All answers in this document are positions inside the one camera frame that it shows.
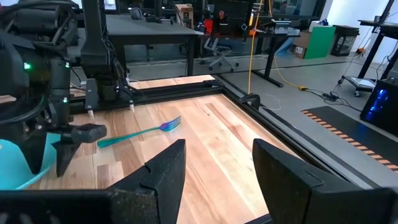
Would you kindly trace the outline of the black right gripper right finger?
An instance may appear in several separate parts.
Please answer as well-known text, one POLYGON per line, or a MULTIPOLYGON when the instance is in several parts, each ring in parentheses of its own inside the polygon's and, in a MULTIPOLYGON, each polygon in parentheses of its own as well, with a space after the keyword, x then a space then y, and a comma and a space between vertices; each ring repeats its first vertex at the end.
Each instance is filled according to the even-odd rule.
POLYGON ((274 224, 398 224, 398 189, 363 189, 262 139, 252 159, 274 224))

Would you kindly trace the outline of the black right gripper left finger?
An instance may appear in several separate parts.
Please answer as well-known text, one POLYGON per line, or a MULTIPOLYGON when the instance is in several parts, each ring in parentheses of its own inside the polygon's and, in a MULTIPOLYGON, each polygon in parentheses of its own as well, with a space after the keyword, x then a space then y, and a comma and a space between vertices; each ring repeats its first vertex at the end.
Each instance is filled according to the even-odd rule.
POLYGON ((186 169, 186 140, 178 139, 109 188, 112 224, 176 224, 186 169))

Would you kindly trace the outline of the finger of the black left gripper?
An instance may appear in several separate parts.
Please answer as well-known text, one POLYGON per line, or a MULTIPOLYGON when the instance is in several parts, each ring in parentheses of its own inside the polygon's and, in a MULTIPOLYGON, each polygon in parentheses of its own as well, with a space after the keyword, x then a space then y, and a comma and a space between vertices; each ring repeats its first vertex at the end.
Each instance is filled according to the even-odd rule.
POLYGON ((46 133, 39 133, 17 144, 33 174, 38 174, 42 168, 46 138, 46 133))
POLYGON ((107 134, 105 125, 87 123, 81 126, 69 125, 62 129, 62 134, 58 142, 52 143, 57 152, 56 173, 61 177, 77 149, 83 143, 93 143, 107 134))

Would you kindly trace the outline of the teal plate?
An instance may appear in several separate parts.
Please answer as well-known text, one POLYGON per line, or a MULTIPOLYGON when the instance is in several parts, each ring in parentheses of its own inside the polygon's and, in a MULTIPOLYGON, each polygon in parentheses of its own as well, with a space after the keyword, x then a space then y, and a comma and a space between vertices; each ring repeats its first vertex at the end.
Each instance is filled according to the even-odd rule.
POLYGON ((19 147, 0 139, 0 190, 22 190, 38 182, 55 166, 57 153, 52 143, 59 140, 59 134, 47 134, 42 168, 33 174, 19 147))

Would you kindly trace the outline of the teal iridescent fork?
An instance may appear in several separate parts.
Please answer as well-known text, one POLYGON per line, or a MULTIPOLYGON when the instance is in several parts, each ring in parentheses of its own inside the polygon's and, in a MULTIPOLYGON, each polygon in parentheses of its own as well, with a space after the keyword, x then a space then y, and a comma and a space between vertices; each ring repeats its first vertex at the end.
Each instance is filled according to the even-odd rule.
POLYGON ((125 136, 113 137, 113 138, 108 138, 108 139, 101 139, 101 140, 99 140, 97 142, 97 146, 99 148, 112 146, 112 145, 117 144, 119 142, 128 140, 130 138, 133 138, 133 137, 136 137, 136 136, 139 136, 141 134, 145 134, 145 133, 148 133, 148 132, 151 132, 151 131, 160 130, 160 131, 163 131, 163 132, 170 132, 170 131, 173 131, 174 129, 176 129, 181 124, 181 122, 182 122, 182 117, 179 116, 179 117, 177 117, 177 118, 175 118, 175 119, 173 119, 171 121, 168 121, 166 123, 161 124, 158 127, 145 129, 143 131, 139 131, 139 132, 136 132, 136 133, 128 134, 128 135, 125 135, 125 136))

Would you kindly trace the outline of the black hazard-striped floor mat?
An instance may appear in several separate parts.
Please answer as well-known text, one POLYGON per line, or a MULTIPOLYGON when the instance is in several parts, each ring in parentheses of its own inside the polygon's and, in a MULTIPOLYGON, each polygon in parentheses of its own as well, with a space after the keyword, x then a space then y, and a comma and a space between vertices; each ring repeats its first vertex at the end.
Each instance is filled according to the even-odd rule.
POLYGON ((398 174, 398 142, 367 127, 330 106, 302 113, 378 163, 398 174))

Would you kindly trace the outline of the black blue-lit computer tower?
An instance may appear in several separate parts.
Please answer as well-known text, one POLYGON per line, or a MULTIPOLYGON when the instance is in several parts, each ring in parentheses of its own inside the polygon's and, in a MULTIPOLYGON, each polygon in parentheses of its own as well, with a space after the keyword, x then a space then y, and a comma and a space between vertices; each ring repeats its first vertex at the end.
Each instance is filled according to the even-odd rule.
POLYGON ((398 78, 376 83, 360 119, 398 137, 398 78))

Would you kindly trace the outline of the grey table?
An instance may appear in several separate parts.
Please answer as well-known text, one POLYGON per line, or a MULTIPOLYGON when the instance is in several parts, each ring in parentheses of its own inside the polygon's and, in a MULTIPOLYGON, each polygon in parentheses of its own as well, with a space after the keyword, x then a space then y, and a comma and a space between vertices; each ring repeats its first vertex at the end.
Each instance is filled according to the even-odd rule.
POLYGON ((114 46, 117 58, 126 65, 126 45, 188 44, 187 75, 193 75, 194 43, 198 34, 179 24, 159 24, 133 20, 129 15, 106 15, 108 39, 114 46))

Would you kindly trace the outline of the black desk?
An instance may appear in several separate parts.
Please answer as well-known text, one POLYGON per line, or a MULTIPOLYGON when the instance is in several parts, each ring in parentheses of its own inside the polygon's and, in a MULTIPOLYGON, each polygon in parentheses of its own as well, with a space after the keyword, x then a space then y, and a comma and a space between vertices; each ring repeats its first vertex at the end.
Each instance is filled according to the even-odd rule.
MULTIPOLYGON (((299 35, 298 34, 296 34, 296 35, 293 35, 293 34, 266 34, 265 32, 258 32, 258 33, 259 33, 259 35, 257 35, 257 34, 252 35, 252 40, 254 40, 255 37, 257 37, 259 39, 260 38, 262 38, 262 39, 270 38, 270 46, 269 46, 269 53, 267 56, 267 63, 266 63, 266 67, 264 69, 264 73, 261 73, 259 70, 253 70, 252 68, 249 69, 249 73, 250 74, 254 73, 254 74, 262 77, 263 79, 269 81, 270 83, 276 85, 277 87, 283 88, 284 85, 282 83, 280 83, 277 80, 270 77, 272 64, 276 63, 276 61, 274 59, 275 52, 277 50, 276 40, 284 39, 284 38, 295 38, 295 37, 299 37, 299 35)), ((216 34, 216 35, 200 34, 199 37, 201 39, 205 39, 205 40, 207 40, 207 38, 209 38, 209 37, 211 37, 212 39, 215 39, 215 38, 227 39, 227 38, 229 38, 229 36, 227 36, 227 35, 219 35, 219 34, 216 34)))

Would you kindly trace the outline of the brown cardboard box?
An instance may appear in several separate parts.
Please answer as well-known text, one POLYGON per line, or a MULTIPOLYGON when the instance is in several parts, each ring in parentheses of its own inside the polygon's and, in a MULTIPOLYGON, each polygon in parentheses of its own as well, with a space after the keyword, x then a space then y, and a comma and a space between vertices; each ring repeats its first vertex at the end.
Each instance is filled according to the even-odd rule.
POLYGON ((299 37, 294 38, 293 54, 295 56, 299 58, 305 58, 305 54, 310 43, 311 34, 311 32, 301 31, 299 33, 299 37))

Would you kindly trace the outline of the grey office chair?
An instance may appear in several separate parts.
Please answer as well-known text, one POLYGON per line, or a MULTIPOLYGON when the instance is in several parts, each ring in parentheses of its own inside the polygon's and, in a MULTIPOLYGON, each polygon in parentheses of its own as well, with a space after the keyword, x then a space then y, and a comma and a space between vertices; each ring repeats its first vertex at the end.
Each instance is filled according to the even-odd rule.
POLYGON ((223 63, 227 64, 230 68, 230 72, 234 72, 234 69, 239 66, 239 63, 231 61, 227 56, 232 52, 231 46, 226 44, 219 44, 219 38, 212 39, 207 38, 204 49, 211 51, 213 58, 209 60, 201 59, 200 65, 207 65, 209 70, 213 70, 214 65, 222 66, 223 63))

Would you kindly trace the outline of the green panel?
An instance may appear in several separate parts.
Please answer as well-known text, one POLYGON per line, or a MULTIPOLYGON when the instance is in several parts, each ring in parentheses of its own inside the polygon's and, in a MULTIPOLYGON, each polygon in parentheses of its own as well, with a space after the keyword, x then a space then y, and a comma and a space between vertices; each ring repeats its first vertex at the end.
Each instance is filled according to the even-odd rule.
POLYGON ((309 34, 309 42, 304 59, 325 58, 330 51, 335 27, 314 27, 309 34))

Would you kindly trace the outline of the tall cardboard box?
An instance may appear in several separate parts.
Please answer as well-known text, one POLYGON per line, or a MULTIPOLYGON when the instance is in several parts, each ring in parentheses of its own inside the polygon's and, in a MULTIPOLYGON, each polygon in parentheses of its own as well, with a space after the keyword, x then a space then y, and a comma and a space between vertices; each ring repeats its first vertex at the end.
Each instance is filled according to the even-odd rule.
POLYGON ((176 4, 176 20, 178 24, 189 29, 193 28, 193 6, 192 4, 176 4))

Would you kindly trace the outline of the black rolling stand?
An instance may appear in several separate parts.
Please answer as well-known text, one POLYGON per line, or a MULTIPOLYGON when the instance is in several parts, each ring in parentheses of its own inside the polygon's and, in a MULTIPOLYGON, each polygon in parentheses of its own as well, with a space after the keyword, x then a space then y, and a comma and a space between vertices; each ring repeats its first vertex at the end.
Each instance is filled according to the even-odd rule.
POLYGON ((355 87, 354 96, 360 97, 362 92, 372 92, 373 88, 376 86, 376 83, 379 80, 385 80, 393 68, 394 64, 398 60, 398 49, 394 51, 393 55, 386 56, 385 59, 389 62, 387 68, 383 72, 381 76, 378 74, 378 69, 376 69, 376 79, 366 78, 366 72, 368 71, 369 66, 371 65, 372 60, 374 59, 383 38, 388 37, 395 39, 398 46, 398 23, 387 22, 387 18, 390 16, 390 10, 392 5, 396 0, 388 0, 386 7, 383 10, 381 17, 377 20, 359 20, 361 26, 372 27, 372 33, 376 33, 377 37, 371 47, 368 56, 362 66, 361 71, 357 77, 349 76, 343 74, 341 78, 338 80, 337 85, 342 84, 345 80, 352 84, 355 87))

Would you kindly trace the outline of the black cabinet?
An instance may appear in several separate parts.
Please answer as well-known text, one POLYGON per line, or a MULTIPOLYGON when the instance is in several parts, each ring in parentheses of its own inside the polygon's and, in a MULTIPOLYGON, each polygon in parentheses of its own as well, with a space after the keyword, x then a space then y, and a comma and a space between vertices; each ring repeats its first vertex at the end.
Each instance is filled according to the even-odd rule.
POLYGON ((336 57, 348 56, 359 35, 359 28, 334 25, 335 35, 330 54, 336 57))

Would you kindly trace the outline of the black table frame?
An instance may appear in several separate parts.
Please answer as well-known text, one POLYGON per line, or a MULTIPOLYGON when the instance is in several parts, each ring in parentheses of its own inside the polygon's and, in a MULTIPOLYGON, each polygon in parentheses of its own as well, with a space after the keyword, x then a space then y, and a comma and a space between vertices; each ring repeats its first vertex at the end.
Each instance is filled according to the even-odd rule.
POLYGON ((290 147, 296 154, 309 163, 315 162, 315 156, 307 147, 295 140, 290 134, 283 131, 278 125, 266 118, 259 110, 254 109, 250 104, 241 103, 237 94, 233 93, 218 80, 205 80, 196 83, 144 88, 132 91, 128 87, 114 89, 115 99, 104 101, 99 98, 98 91, 92 87, 86 89, 85 96, 78 96, 70 99, 70 113, 83 114, 88 110, 107 111, 126 108, 134 105, 148 105, 166 101, 182 100, 199 96, 222 94, 242 109, 247 115, 257 121, 263 128, 270 131, 277 139, 290 147))

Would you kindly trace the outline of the black rail clamp bracket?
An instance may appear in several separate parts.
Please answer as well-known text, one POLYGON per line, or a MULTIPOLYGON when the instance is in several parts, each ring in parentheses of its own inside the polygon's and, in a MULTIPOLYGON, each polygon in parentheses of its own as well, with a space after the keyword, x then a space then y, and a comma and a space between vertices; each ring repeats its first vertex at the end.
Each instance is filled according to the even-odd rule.
POLYGON ((258 110, 261 105, 261 97, 258 94, 250 93, 239 99, 241 103, 250 104, 254 109, 258 110))

